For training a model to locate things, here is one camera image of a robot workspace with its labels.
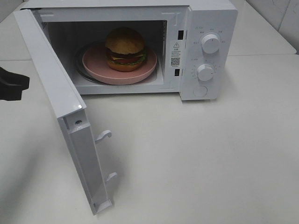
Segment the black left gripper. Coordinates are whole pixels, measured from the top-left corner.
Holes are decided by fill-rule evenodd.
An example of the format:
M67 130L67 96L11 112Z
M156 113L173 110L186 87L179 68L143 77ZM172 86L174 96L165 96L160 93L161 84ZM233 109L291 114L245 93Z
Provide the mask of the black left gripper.
M30 78L0 68L0 99L5 101L19 101L22 92L29 88Z

